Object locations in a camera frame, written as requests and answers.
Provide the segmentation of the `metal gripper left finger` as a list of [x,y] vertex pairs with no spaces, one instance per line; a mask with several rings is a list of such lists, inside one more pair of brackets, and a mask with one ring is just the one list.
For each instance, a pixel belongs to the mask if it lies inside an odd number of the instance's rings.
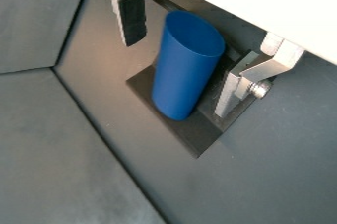
[[112,0],[121,39],[127,46],[136,44],[147,35],[145,0]]

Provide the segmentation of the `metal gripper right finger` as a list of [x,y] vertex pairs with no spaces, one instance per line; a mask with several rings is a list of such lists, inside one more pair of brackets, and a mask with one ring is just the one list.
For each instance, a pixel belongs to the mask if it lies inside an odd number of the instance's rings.
[[254,51],[228,72],[215,114],[224,118],[249,94],[261,99],[272,88],[269,78],[289,71],[304,49],[273,33],[266,33],[261,53]]

